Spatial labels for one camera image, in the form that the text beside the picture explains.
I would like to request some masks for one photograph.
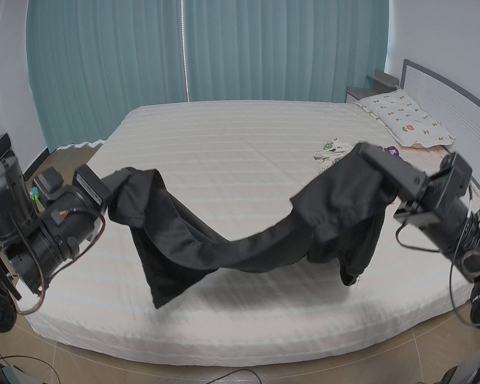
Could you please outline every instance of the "teal curtain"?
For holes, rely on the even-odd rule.
[[[187,101],[179,1],[33,0],[26,37],[50,150],[107,139],[139,106]]]
[[[344,102],[383,70],[388,0],[184,0],[190,101]]]

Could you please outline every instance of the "wall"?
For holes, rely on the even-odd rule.
[[[390,0],[385,71],[409,59],[480,97],[479,20],[479,0]]]
[[[0,133],[7,132],[25,172],[47,145],[28,82],[28,0],[0,0]]]

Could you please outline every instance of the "bed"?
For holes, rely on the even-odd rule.
[[[408,68],[418,70],[404,67],[405,88],[416,84]],[[290,212],[289,197],[318,174],[313,152],[334,137],[399,148],[355,104],[212,101],[133,110],[88,165],[100,177],[126,166],[159,169],[177,199],[235,240]],[[399,151],[427,173],[446,153]],[[129,228],[107,220],[98,244],[52,281],[41,310],[27,319],[61,343],[161,364],[253,366],[365,348],[451,309],[449,262],[396,243],[396,206],[388,207],[372,262],[354,286],[342,284],[338,262],[302,259],[264,274],[220,269],[159,310]],[[433,246],[414,228],[402,236]],[[457,303],[465,302],[471,285],[456,270],[453,287]],[[35,303],[19,290],[22,308]]]

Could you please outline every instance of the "patterned pillow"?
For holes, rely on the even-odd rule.
[[[452,144],[455,139],[439,121],[422,111],[403,89],[366,97],[356,104],[382,122],[403,146],[430,148]]]

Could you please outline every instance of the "baseboard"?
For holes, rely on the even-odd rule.
[[[38,167],[42,165],[42,163],[47,159],[49,155],[50,152],[48,151],[48,148],[45,148],[45,150],[33,161],[32,165],[29,166],[28,169],[25,171],[25,180],[28,180],[33,176]]]

